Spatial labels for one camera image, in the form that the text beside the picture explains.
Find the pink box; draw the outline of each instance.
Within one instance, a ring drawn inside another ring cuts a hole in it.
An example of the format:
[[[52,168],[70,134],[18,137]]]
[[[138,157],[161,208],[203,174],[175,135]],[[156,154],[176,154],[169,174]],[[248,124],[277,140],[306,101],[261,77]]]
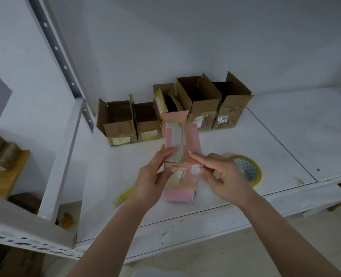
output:
[[[201,163],[190,157],[188,151],[201,154],[199,131],[195,123],[174,123],[166,125],[165,148],[178,147],[164,163],[164,168],[175,166],[178,170],[169,178],[164,190],[167,201],[193,200],[201,172]]]

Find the wooden board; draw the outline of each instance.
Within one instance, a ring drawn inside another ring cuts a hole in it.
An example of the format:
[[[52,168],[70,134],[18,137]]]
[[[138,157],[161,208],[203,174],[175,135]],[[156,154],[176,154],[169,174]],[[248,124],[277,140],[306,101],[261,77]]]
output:
[[[7,199],[13,190],[30,153],[28,150],[22,151],[12,170],[0,172],[0,196],[4,199]]]
[[[92,141],[77,242],[97,237],[117,211],[111,202],[134,184],[140,167],[151,160],[165,139],[110,147],[105,136],[95,128]],[[261,182],[255,187],[261,195],[316,182],[248,110],[243,112],[235,128],[200,132],[200,144],[204,154],[234,153],[253,159],[262,171]],[[216,196],[201,180],[193,202],[168,202],[162,196],[145,215],[141,226],[157,228],[182,216],[207,210],[217,212],[225,205],[229,203]]]
[[[247,105],[317,181],[341,176],[341,89],[256,95]]]

